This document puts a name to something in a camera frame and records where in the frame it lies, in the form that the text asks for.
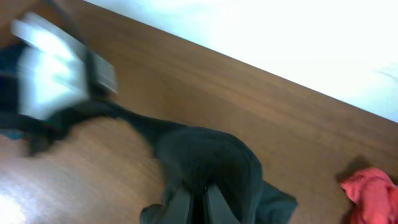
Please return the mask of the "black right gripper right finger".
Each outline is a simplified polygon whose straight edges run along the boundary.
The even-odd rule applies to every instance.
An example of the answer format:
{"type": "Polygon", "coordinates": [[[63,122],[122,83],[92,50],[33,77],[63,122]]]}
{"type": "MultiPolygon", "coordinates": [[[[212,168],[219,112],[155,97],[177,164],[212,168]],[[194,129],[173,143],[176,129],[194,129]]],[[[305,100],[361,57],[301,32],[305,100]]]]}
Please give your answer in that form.
{"type": "Polygon", "coordinates": [[[206,191],[205,214],[208,224],[239,224],[216,185],[209,186],[206,191]]]}

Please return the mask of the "black garment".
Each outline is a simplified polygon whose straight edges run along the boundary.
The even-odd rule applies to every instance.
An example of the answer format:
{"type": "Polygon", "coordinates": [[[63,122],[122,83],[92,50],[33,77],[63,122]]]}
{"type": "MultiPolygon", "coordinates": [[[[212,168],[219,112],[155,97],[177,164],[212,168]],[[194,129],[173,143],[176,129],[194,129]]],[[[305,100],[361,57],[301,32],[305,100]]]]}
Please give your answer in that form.
{"type": "Polygon", "coordinates": [[[262,176],[262,164],[232,134],[146,117],[109,103],[152,146],[165,174],[163,202],[184,185],[191,194],[188,223],[205,223],[205,194],[216,185],[239,223],[288,223],[296,199],[262,176]]]}

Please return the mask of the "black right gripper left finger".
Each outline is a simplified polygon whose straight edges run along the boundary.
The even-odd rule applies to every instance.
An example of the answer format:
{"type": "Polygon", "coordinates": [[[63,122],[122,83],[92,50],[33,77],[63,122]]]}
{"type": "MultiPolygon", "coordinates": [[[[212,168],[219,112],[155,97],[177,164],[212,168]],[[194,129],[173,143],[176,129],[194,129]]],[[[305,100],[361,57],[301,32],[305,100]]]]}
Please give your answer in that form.
{"type": "Polygon", "coordinates": [[[187,224],[191,208],[191,194],[179,185],[164,204],[144,207],[139,215],[140,224],[187,224]]]}

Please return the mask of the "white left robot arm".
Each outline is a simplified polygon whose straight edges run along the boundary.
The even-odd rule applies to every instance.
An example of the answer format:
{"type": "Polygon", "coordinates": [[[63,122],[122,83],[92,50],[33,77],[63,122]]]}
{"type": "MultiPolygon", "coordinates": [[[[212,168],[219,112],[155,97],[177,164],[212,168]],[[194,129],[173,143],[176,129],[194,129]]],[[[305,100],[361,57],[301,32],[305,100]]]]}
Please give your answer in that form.
{"type": "Polygon", "coordinates": [[[44,17],[28,12],[10,22],[1,47],[1,134],[24,139],[35,156],[66,138],[72,126],[113,116],[113,66],[44,17]]]}

